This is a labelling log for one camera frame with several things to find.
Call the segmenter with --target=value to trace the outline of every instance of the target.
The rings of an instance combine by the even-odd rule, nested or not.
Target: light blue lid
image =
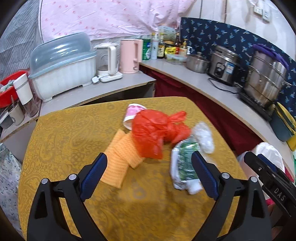
[[[34,79],[53,69],[93,56],[96,56],[96,51],[86,33],[51,40],[33,50],[28,78]]]

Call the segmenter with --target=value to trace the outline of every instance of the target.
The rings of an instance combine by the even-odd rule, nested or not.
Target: purple pot handle
[[[254,44],[253,48],[261,53],[266,54],[267,56],[271,57],[273,60],[276,60],[280,63],[283,64],[283,66],[289,70],[289,65],[287,64],[287,62],[284,60],[284,58],[282,56],[280,56],[278,53],[276,53],[275,51],[273,51],[272,49],[264,46],[263,44]]]

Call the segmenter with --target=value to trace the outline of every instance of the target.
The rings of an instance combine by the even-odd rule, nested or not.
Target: electrical outlet
[[[266,10],[263,10],[262,18],[263,18],[264,21],[269,23],[269,19],[270,19],[269,12],[266,11]]]
[[[262,8],[259,8],[257,6],[254,6],[254,13],[262,16]]]

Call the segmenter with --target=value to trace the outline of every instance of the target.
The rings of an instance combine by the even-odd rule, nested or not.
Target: white countertop
[[[236,118],[242,121],[253,132],[255,132],[263,141],[273,145],[282,155],[286,168],[295,177],[294,161],[292,152],[286,142],[280,141],[274,134],[271,126],[251,107],[242,102],[238,95],[227,93],[215,88],[207,79],[207,74],[199,74],[187,69],[183,65],[173,65],[165,60],[147,60],[141,62],[141,65],[152,70],[158,71],[174,80],[177,80],[188,87],[205,95],[218,105],[222,106]],[[214,81],[214,84],[226,90],[236,92],[235,88],[226,86]]]
[[[122,79],[119,80],[107,83],[98,82],[97,84],[90,84],[85,87],[79,86],[54,96],[52,100],[48,102],[43,102],[41,105],[40,116],[53,111],[79,106],[95,99],[150,84],[154,81],[154,78],[139,71],[135,74],[123,74]]]

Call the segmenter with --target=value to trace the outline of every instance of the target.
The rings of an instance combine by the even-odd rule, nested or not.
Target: blue gripper pad
[[[89,199],[96,189],[105,169],[107,167],[107,156],[99,155],[80,186],[80,199],[84,202]]]
[[[258,154],[257,157],[263,161],[266,165],[268,165],[270,167],[271,170],[273,170],[274,172],[277,172],[276,169],[277,167],[270,161],[268,160],[264,155],[262,154]]]
[[[192,153],[191,163],[207,195],[216,201],[219,197],[218,183],[208,169],[207,162],[198,151],[195,151]]]

